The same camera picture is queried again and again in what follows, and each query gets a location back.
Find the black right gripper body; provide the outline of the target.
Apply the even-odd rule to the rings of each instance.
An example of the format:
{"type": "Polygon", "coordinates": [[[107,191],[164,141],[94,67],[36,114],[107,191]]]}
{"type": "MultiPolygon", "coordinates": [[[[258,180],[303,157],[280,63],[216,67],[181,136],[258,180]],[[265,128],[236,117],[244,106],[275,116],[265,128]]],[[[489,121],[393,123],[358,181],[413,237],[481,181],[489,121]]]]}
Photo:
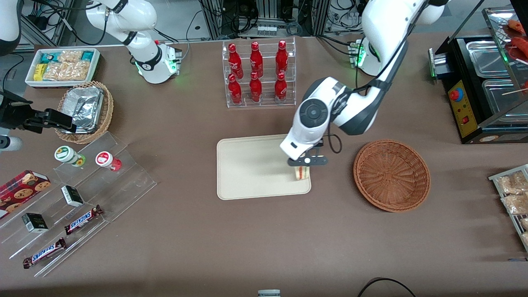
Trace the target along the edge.
{"type": "Polygon", "coordinates": [[[26,120],[34,116],[31,107],[33,103],[9,91],[0,92],[2,100],[0,106],[0,126],[14,130],[21,128],[26,120]]]}

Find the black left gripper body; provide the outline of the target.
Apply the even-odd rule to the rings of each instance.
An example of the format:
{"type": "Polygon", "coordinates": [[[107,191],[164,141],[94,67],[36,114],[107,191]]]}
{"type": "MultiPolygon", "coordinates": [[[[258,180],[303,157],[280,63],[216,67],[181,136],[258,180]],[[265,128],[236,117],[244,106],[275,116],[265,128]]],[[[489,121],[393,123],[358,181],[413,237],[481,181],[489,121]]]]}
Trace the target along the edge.
{"type": "Polygon", "coordinates": [[[309,150],[307,150],[303,157],[304,158],[319,158],[319,157],[324,157],[323,154],[321,154],[320,150],[321,148],[324,146],[324,140],[320,140],[317,144],[315,144],[312,148],[310,148],[309,150]]]}

